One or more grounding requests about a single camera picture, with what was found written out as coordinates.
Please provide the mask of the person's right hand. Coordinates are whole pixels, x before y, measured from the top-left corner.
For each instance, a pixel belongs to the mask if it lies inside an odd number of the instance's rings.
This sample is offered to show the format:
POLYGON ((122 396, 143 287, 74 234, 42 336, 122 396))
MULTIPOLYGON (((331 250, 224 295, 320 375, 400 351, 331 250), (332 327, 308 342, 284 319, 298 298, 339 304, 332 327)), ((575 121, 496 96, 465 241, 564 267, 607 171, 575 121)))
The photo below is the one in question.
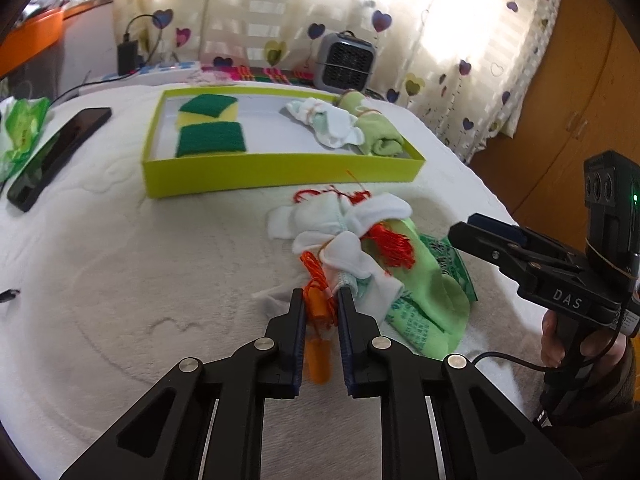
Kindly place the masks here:
MULTIPOLYGON (((558 324, 556 313, 551 310, 547 311, 541 323, 540 358, 545 366, 553 368, 559 367, 565 356, 565 347, 556 333, 556 324, 558 324)), ((608 328, 599 330, 597 333, 591 334, 582 343, 580 352, 585 358, 594 358, 608 346, 612 336, 613 332, 608 328)), ((593 376, 601 378, 611 373, 618 362, 623 359, 626 348, 627 338, 622 334, 618 334, 608 352, 593 364, 593 376)))

